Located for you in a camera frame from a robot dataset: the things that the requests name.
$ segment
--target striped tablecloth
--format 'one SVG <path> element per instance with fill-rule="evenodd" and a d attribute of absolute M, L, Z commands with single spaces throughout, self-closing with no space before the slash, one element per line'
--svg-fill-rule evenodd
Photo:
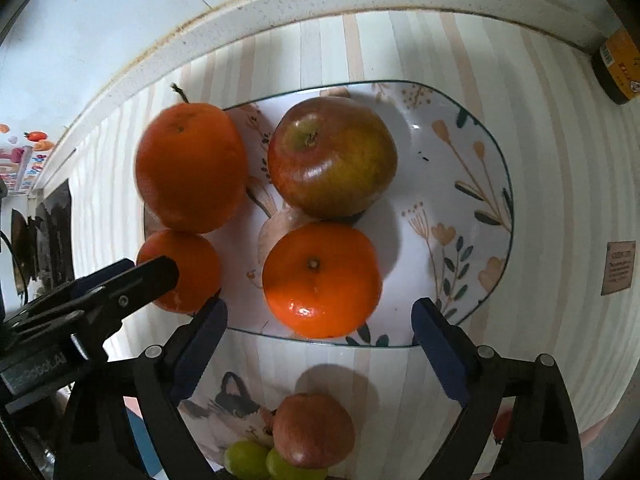
<path fill-rule="evenodd" d="M 607 243 L 638 238 L 640 102 L 617 107 L 600 89 L 587 56 L 510 23 L 431 11 L 332 16 L 245 38 L 164 76 L 89 132 L 62 170 L 74 200 L 76 274 L 135 259 L 143 225 L 132 161 L 144 126 L 176 102 L 172 82 L 192 100 L 229 107 L 301 88 L 382 78 L 440 89 L 472 111 L 499 143 L 516 201 L 513 252 L 488 303 L 463 327 L 476 344 L 504 356 L 554 355 L 578 426 L 588 428 L 615 407 L 640 358 L 638 278 L 629 290 L 600 295 Z M 146 307 L 107 342 L 108 351 L 115 358 L 136 355 L 164 342 L 184 321 Z M 249 368 L 260 359 L 283 363 L 292 352 L 300 354 L 299 346 L 292 348 L 299 343 L 266 348 L 259 339 L 228 333 L 224 344 L 244 348 Z M 396 449 L 345 467 L 367 478 L 388 478 L 383 473 L 392 470 L 408 475 L 395 478 L 410 478 L 415 472 L 403 464 L 431 459 L 458 408 L 433 387 L 419 349 L 340 352 L 380 380 L 388 374 L 389 388 L 378 395 L 398 409 L 376 416 L 395 428 L 389 439 L 404 442 L 415 431 L 429 432 L 420 460 L 415 450 Z M 294 381 L 282 367 L 269 373 L 281 384 Z M 418 394 L 428 404 L 428 420 L 415 420 L 403 409 Z M 428 428 L 418 430 L 425 422 Z M 488 446 L 479 470 L 494 455 Z"/>

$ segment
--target orange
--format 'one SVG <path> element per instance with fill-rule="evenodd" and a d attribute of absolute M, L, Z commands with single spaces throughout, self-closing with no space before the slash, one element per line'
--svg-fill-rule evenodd
<path fill-rule="evenodd" d="M 180 103 L 146 128 L 136 154 L 142 199 L 169 229 L 207 233 L 234 214 L 249 176 L 246 150 L 228 115 Z"/>
<path fill-rule="evenodd" d="M 262 270 L 273 315 L 308 338 L 345 336 L 363 325 L 382 293 L 376 251 L 360 231 L 315 222 L 282 237 Z"/>
<path fill-rule="evenodd" d="M 174 290 L 154 303 L 164 310 L 189 314 L 201 309 L 220 288 L 220 260 L 216 250 L 202 236 L 171 231 L 153 233 L 140 247 L 137 264 L 168 256 L 180 277 Z"/>

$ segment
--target green grape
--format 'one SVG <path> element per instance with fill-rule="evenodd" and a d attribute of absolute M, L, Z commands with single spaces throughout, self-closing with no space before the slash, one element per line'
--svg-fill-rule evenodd
<path fill-rule="evenodd" d="M 238 480 L 268 480 L 266 460 L 269 449 L 241 440 L 225 451 L 225 469 Z"/>
<path fill-rule="evenodd" d="M 300 469 L 283 459 L 273 448 L 267 455 L 267 469 L 273 480 L 324 480 L 328 469 Z"/>

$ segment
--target yellow jar label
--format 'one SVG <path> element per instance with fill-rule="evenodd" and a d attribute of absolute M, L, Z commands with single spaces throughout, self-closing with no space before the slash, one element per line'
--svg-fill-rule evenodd
<path fill-rule="evenodd" d="M 620 28 L 600 47 L 600 56 L 620 91 L 632 99 L 640 94 L 640 52 Z"/>

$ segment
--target plate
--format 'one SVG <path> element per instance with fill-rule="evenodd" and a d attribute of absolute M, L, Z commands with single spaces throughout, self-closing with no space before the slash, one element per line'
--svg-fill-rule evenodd
<path fill-rule="evenodd" d="M 276 241 L 310 220 L 275 190 L 266 158 L 286 111 L 318 95 L 345 96 L 372 108 L 394 138 L 398 172 L 353 224 L 376 248 L 384 276 L 380 303 L 357 332 L 317 341 L 413 346 L 410 311 L 423 297 L 459 324 L 491 294 L 509 259 L 514 200 L 507 165 L 491 133 L 453 99 L 418 83 L 380 80 L 281 94 L 227 110 L 246 145 L 250 169 L 246 200 L 230 222 L 206 235 L 223 263 L 229 327 L 299 339 L 271 314 L 261 275 Z M 158 228 L 146 210 L 145 235 Z"/>

